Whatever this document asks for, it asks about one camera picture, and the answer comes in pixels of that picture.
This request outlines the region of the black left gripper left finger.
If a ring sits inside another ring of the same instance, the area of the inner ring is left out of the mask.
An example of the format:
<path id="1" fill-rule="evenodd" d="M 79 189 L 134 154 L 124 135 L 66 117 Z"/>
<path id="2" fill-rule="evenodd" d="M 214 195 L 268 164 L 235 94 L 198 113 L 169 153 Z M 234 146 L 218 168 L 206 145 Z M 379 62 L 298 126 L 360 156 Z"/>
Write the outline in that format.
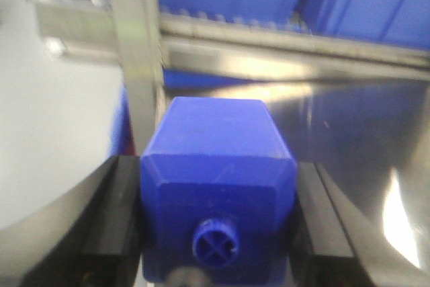
<path id="1" fill-rule="evenodd" d="M 140 261 L 139 160 L 116 155 L 1 230 L 2 286 L 133 286 Z"/>

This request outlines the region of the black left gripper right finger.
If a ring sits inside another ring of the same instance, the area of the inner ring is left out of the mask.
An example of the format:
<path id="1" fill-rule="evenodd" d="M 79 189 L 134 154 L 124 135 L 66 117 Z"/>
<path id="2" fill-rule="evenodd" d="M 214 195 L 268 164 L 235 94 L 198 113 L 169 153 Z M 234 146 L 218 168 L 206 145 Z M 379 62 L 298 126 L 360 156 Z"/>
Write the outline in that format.
<path id="1" fill-rule="evenodd" d="M 297 286 L 428 286 L 320 164 L 300 163 L 291 269 Z"/>

